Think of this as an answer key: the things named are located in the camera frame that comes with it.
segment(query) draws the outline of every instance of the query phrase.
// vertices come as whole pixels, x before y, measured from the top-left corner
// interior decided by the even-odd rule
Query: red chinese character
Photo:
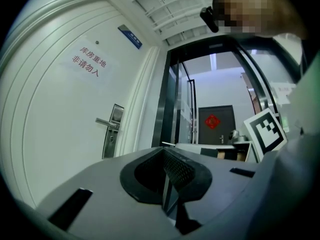
[[[73,62],[78,62],[79,59],[80,59],[79,56],[74,56],[72,60],[73,60]]]
[[[104,61],[104,60],[101,60],[100,62],[99,62],[99,64],[101,64],[101,67],[105,67],[106,66],[106,62]]]
[[[80,52],[83,52],[84,54],[86,54],[88,51],[89,51],[89,50],[88,50],[88,48],[86,48],[86,47],[83,47],[83,48],[80,50]]]
[[[89,64],[89,65],[87,65],[87,66],[85,67],[85,70],[87,70],[87,71],[89,71],[89,72],[91,72],[93,69],[94,69],[94,67],[91,66],[91,64]]]
[[[95,54],[92,52],[92,51],[89,51],[87,54],[86,54],[88,57],[92,58],[93,56],[95,56]]]
[[[87,65],[87,62],[85,60],[80,61],[79,66],[80,67],[85,67]]]
[[[98,56],[95,56],[93,59],[93,61],[95,61],[96,63],[99,63],[99,60],[100,60],[100,57],[98,57]]]
[[[95,74],[96,73],[96,77],[98,78],[98,70],[96,70],[95,72],[92,72],[91,74]]]

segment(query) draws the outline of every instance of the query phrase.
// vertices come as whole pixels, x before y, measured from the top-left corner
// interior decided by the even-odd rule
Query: white wall
[[[241,73],[242,67],[209,71],[190,76],[195,81],[198,108],[232,105],[235,126],[255,115],[252,101]]]

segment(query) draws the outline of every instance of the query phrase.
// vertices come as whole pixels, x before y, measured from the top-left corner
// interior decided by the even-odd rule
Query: door lock
[[[121,125],[121,119],[124,114],[124,108],[114,104],[110,121],[105,121],[100,118],[95,120],[96,123],[108,126],[106,130],[106,135],[104,138],[104,146],[102,152],[102,159],[113,158],[115,156],[116,144],[118,132]]]
[[[221,135],[221,137],[219,139],[221,140],[221,144],[223,144],[224,143],[224,136]]]

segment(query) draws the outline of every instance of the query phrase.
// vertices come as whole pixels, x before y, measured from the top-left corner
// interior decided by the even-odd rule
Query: ceiling
[[[242,68],[241,64],[231,51],[190,59],[185,61],[184,64],[189,75],[215,70]]]
[[[170,48],[207,37],[212,33],[200,18],[203,7],[212,0],[130,0],[138,5],[150,21],[150,26]]]

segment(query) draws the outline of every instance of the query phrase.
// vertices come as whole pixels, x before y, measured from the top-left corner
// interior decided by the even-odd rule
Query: printed sign
[[[97,44],[78,39],[63,54],[60,64],[75,72],[75,76],[94,85],[105,85],[111,78],[116,63],[101,51]]]
[[[290,104],[288,95],[292,92],[296,85],[294,83],[287,82],[271,82],[271,87],[275,90],[277,96],[277,103],[282,107],[284,104]]]
[[[240,133],[253,142],[260,161],[267,152],[279,150],[287,143],[286,135],[270,108],[244,120]]]
[[[132,33],[126,25],[121,25],[118,29],[137,47],[138,49],[141,48],[142,43],[140,40]]]

